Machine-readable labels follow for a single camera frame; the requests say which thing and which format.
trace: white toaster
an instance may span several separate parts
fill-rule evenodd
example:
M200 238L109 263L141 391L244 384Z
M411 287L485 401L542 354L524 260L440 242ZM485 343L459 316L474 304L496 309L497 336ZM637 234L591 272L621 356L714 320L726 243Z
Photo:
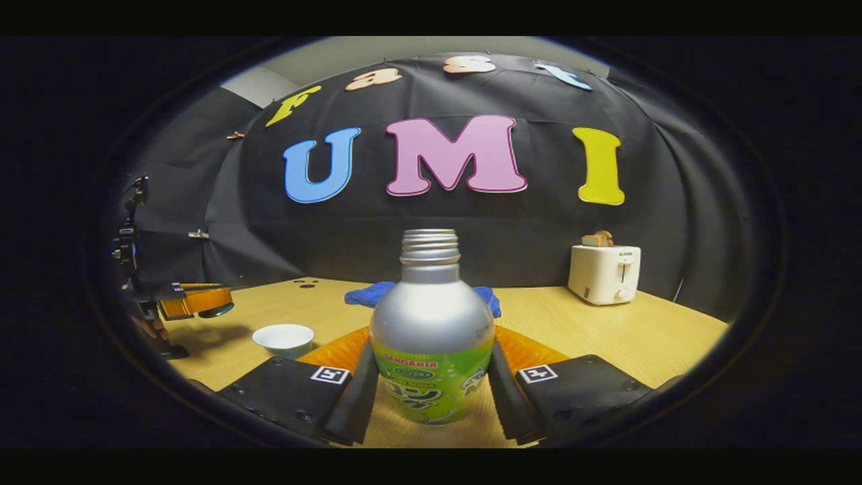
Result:
M593 305L634 299L640 275L640 248L572 246L569 289Z

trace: aluminum bottle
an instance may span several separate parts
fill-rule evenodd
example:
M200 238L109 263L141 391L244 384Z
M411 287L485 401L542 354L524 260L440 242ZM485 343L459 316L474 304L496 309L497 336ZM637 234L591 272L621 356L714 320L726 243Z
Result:
M467 416L488 369L494 318L460 279L454 230L407 230L402 280L374 309L371 342L381 377L407 419L444 425Z

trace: blue towel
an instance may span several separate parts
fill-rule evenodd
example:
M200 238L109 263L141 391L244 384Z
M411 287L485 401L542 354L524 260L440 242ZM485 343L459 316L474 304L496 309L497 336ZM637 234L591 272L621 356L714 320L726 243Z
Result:
M391 281L380 281L374 283L368 288L361 290L353 290L344 294L344 302L348 305L362 305L374 308L381 298L384 297L395 286ZM494 291L488 287L474 287L476 293L485 300L488 304L490 312L494 318L500 318L503 313L500 312L500 299L494 294Z

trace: blue letter u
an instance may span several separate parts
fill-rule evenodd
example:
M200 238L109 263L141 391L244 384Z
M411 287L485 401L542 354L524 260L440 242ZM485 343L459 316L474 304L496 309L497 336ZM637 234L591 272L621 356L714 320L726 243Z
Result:
M322 182L309 181L309 153L317 144L313 140L299 142L284 151L284 190L290 199L301 204L313 204L334 197L350 181L353 168L353 138L361 130L345 128L333 131L325 141L332 145L331 169Z

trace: letter m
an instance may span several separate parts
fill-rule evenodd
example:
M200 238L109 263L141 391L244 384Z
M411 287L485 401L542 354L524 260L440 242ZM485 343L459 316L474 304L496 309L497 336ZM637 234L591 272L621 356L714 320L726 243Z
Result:
M386 132L395 135L395 179L386 187L391 195L425 193L431 182L422 177L420 161L444 189L451 191L461 179L467 162L473 158L476 172L467 186L477 192L519 192L527 179L518 173L512 151L510 117L485 115L473 117L454 142L427 119L393 123Z

